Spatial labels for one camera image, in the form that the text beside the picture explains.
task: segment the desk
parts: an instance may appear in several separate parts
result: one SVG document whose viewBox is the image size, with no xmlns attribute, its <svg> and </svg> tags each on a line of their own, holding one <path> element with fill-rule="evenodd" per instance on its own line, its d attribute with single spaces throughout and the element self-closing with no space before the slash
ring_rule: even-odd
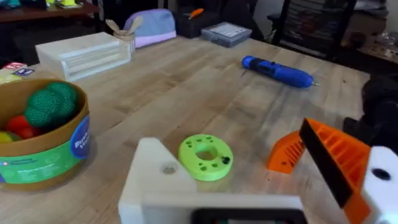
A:
<svg viewBox="0 0 398 224">
<path fill-rule="evenodd" d="M 298 90 L 245 71 L 245 55 L 306 70 L 322 86 Z M 55 77 L 35 68 L 35 77 Z M 119 223 L 117 202 L 138 140 L 155 136 L 177 155 L 179 144 L 198 133 L 218 136 L 234 153 L 231 172 L 198 182 L 201 191 L 299 195 L 309 223 L 347 223 L 308 152 L 292 175 L 264 163 L 304 116 L 339 128 L 344 117 L 359 118 L 368 78 L 251 39 L 226 49 L 177 37 L 139 49 L 131 63 L 76 82 L 88 94 L 93 135 L 84 170 L 45 192 L 0 191 L 0 223 Z"/>
</svg>

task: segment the cardboard bucket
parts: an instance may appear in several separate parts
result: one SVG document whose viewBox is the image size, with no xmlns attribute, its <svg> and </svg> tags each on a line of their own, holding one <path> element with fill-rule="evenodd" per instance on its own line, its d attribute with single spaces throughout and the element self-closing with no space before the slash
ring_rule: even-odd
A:
<svg viewBox="0 0 398 224">
<path fill-rule="evenodd" d="M 21 80 L 0 85 L 0 129 L 7 121 L 23 114 L 27 100 L 55 79 Z M 42 190 L 76 174 L 89 151 L 90 120 L 85 92 L 77 92 L 77 112 L 63 126 L 40 136 L 0 143 L 0 184 L 12 190 Z"/>
</svg>

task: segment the green toy ball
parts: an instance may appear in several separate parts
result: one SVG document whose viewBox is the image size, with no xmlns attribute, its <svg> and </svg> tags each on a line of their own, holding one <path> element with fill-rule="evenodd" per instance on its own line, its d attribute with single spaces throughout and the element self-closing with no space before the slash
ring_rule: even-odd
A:
<svg viewBox="0 0 398 224">
<path fill-rule="evenodd" d="M 77 93 L 71 85 L 53 82 L 30 96 L 24 115 L 35 128 L 61 126 L 73 116 L 76 99 Z"/>
</svg>

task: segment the red toy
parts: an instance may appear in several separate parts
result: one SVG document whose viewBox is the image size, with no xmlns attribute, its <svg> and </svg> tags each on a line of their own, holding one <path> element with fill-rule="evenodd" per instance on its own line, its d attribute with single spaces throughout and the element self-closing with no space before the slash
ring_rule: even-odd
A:
<svg viewBox="0 0 398 224">
<path fill-rule="evenodd" d="M 26 120 L 24 115 L 19 115 L 10 119 L 6 130 L 19 135 L 22 139 L 29 139 L 39 135 L 39 130 L 33 128 Z"/>
</svg>

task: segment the green label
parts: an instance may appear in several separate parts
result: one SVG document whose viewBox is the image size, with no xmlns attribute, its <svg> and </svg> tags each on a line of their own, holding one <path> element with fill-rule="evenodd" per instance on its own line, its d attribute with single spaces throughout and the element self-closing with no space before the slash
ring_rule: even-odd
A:
<svg viewBox="0 0 398 224">
<path fill-rule="evenodd" d="M 70 141 L 44 152 L 0 157 L 0 182 L 29 184 L 58 176 L 80 162 L 70 150 Z"/>
</svg>

